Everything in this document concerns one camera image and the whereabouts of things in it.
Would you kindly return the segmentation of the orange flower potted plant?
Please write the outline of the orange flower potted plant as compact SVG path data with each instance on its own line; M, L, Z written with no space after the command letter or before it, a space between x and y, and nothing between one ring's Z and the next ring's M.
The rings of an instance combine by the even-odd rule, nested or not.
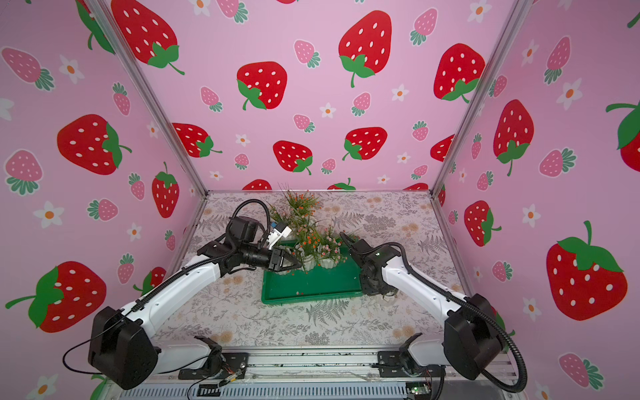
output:
M302 263L303 271L309 272L320 265L320 236L316 229L310 228L300 231L297 236L295 254Z

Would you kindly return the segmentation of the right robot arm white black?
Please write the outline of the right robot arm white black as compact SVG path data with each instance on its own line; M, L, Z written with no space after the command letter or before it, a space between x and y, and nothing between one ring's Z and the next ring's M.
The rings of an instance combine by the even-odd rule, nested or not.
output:
M359 280L368 296L404 293L428 311L443 327L444 338L422 338L413 335L401 347L401 365L409 374L416 374L431 365L452 367L459 375L475 380L498 356L504 347L498 330L485 318L466 309L475 306L495 320L485 298L467 298L445 288L426 274L409 265L400 245L385 243L376 248L360 239L352 240L342 233L341 240L360 267Z

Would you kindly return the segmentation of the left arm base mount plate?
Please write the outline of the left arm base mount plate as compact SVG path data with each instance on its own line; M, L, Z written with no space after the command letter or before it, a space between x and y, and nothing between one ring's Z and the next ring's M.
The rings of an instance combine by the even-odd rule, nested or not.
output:
M184 368L179 371L179 380L200 379L244 379L248 367L249 353L221 353L211 356L200 368Z

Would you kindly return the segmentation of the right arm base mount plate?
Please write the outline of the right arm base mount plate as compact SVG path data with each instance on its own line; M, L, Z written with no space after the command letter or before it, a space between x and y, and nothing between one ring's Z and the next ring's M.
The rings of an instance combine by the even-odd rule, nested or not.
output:
M439 365L430 364L420 366L413 361L408 352L379 351L377 361L372 368L378 370L383 378L441 378L443 368Z

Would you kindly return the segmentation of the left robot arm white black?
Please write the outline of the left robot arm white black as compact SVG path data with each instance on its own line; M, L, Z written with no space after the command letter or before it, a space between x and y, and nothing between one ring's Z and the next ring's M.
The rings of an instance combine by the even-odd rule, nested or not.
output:
M275 273L302 266L287 248L207 243L146 295L119 309L103 308L94 317L88 363L124 390L136 388L153 375L180 372L198 379L226 371L222 348L210 338L167 342L156 340L155 335L181 306L241 264Z

